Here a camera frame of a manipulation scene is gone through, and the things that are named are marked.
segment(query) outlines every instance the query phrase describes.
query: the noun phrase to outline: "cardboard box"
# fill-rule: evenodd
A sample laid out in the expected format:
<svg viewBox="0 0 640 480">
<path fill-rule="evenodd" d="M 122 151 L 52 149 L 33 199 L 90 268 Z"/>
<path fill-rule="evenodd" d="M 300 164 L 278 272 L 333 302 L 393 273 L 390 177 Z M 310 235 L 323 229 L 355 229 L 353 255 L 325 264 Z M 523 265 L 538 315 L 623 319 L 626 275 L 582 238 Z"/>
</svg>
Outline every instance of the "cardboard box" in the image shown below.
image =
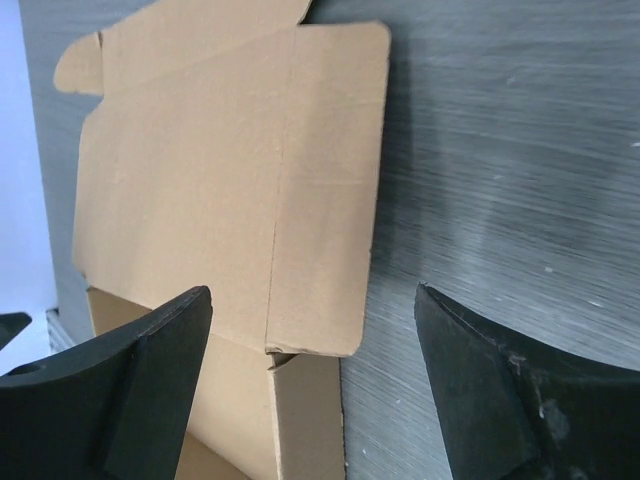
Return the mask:
<svg viewBox="0 0 640 480">
<path fill-rule="evenodd" d="M 308 6 L 160 0 L 56 69 L 104 96 L 73 247 L 96 332 L 213 293 L 181 471 L 199 441 L 250 478 L 344 478 L 338 357 L 362 339 L 390 40 L 299 26 Z"/>
</svg>

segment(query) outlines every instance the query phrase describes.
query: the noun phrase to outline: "white surface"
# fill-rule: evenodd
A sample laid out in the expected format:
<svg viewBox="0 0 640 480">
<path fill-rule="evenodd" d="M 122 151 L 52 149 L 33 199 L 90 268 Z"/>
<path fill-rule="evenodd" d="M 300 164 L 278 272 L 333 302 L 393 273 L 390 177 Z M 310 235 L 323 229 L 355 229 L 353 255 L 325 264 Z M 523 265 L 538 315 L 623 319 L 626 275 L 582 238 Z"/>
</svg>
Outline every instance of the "white surface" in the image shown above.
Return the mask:
<svg viewBox="0 0 640 480">
<path fill-rule="evenodd" d="M 49 355 L 57 305 L 18 0 L 0 1 L 0 313 L 33 322 L 0 351 L 0 373 Z"/>
</svg>

